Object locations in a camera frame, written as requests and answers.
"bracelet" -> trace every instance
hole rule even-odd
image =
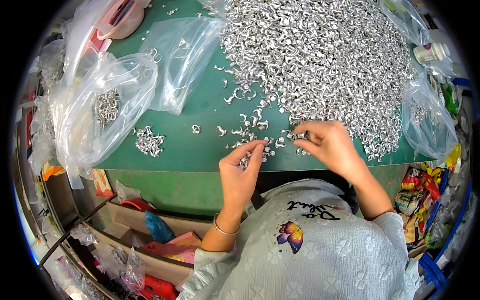
[[[218,227],[218,225],[216,224],[216,217],[218,217],[218,213],[215,214],[215,217],[213,217],[213,226],[215,226],[215,229],[220,231],[221,233],[225,234],[225,235],[236,235],[239,231],[240,231],[240,227],[237,229],[237,231],[235,231],[234,233],[226,233],[224,232],[223,230],[220,229],[220,227]]]

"blue plastic bag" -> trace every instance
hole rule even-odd
[[[158,216],[152,214],[148,210],[145,210],[145,225],[148,231],[152,235],[152,238],[157,242],[165,244],[175,238],[172,230],[165,222]]]

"white plastic bottle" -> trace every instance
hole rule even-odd
[[[415,47],[413,54],[419,64],[424,64],[429,61],[443,60],[447,56],[450,56],[450,51],[446,44],[429,43],[424,46]]]

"pink paper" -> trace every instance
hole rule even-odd
[[[200,248],[202,241],[193,231],[182,234],[166,244],[157,241],[146,244],[140,249],[155,255],[161,255],[180,262],[193,264],[195,250]]]

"hand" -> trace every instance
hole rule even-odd
[[[222,179],[224,208],[232,214],[242,214],[253,195],[257,183],[258,172],[262,165],[262,153],[267,141],[255,140],[233,150],[218,163]],[[252,154],[245,170],[239,168],[240,160]]]
[[[298,125],[294,133],[309,132],[310,140],[296,140],[296,146],[313,154],[329,169],[359,184],[365,172],[365,161],[358,155],[345,127],[339,121],[306,122]]]

